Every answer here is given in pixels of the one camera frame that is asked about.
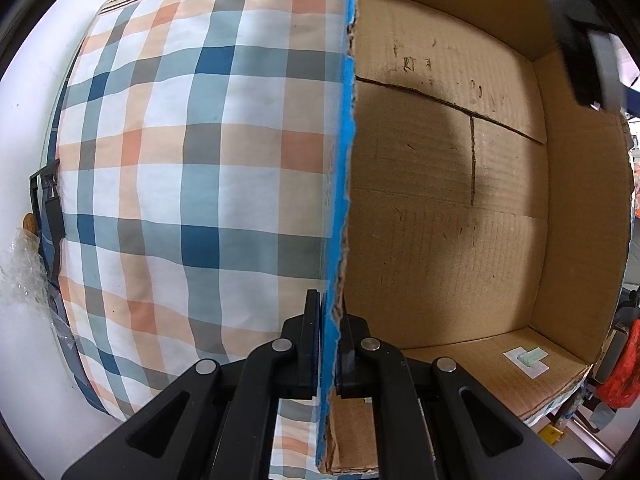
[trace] plaid fabric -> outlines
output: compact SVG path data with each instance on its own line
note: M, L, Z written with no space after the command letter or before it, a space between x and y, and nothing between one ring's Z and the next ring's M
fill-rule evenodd
M202 358L278 336L322 288L345 0L110 0L57 124L60 291L124 420ZM281 405L273 478L315 468L316 402Z

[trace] open cardboard box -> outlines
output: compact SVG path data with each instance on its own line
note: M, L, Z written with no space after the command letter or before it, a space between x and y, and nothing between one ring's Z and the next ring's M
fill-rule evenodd
M630 237L626 123L576 104L543 0L357 8L350 314L532 417L609 329ZM548 370L531 379L503 355L517 347L542 348ZM363 400L334 398L324 438L322 470L376 467Z

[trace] red plastic bag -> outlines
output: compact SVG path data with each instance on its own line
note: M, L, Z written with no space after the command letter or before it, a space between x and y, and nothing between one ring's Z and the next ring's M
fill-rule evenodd
M596 395L613 409L630 408L640 395L640 319L631 326L629 339L607 381Z

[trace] silver screw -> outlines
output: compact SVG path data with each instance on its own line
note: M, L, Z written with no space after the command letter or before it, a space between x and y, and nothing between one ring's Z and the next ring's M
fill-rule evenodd
M438 365L438 370L443 372L452 372L457 366L451 357L441 357L436 364Z
M208 375L215 371L218 366L211 359L203 359L196 364L196 371L200 375Z
M288 339L280 338L276 339L273 343L271 343L271 348L273 348L276 352L286 352L293 346L293 343Z
M369 350L373 352L374 350L378 350L380 348L380 341L378 341L375 337L366 337L360 342L360 346L365 350Z

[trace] clear plastic wrap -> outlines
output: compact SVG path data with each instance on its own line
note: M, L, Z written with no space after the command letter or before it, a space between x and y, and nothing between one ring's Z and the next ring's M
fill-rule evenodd
M14 241L0 253L1 308L36 308L48 316L60 344L72 348L76 338L69 325L49 307L49 281L38 253L38 237L19 228Z

